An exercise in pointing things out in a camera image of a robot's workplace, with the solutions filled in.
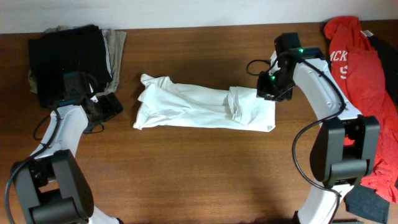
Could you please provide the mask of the white t-shirt with robot print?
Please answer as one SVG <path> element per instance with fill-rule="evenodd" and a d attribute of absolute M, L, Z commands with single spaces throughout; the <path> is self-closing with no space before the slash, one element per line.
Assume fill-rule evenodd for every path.
<path fill-rule="evenodd" d="M 275 128 L 275 102 L 257 97 L 257 90 L 231 86 L 216 90 L 173 83 L 169 77 L 141 75 L 145 90 L 133 127 L 182 126 L 270 132 Z"/>

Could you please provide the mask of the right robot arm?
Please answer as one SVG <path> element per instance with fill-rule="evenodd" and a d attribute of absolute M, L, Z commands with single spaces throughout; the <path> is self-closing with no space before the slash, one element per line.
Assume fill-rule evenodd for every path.
<path fill-rule="evenodd" d="M 304 205 L 295 211 L 292 223 L 333 223 L 346 194 L 371 174 L 380 125 L 374 116 L 364 116 L 339 88 L 328 62 L 317 47 L 302 47 L 296 32 L 283 33 L 274 41 L 269 69 L 257 80 L 257 95 L 270 101 L 290 100 L 293 87 L 306 96 L 317 120 L 300 130 L 292 143 L 296 155 L 299 138 L 310 128 L 319 132 L 310 152 L 312 186 Z"/>

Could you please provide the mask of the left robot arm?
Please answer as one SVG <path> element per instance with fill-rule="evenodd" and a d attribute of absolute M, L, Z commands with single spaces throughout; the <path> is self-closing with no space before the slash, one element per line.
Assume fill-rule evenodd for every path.
<path fill-rule="evenodd" d="M 63 96 L 55 100 L 49 126 L 36 150 L 13 164 L 5 193 L 6 215 L 14 223 L 9 190 L 15 187 L 25 222 L 122 224 L 95 206 L 93 193 L 75 156 L 80 138 L 122 112 L 112 93 L 97 97 L 96 78 L 83 72 L 63 75 Z"/>

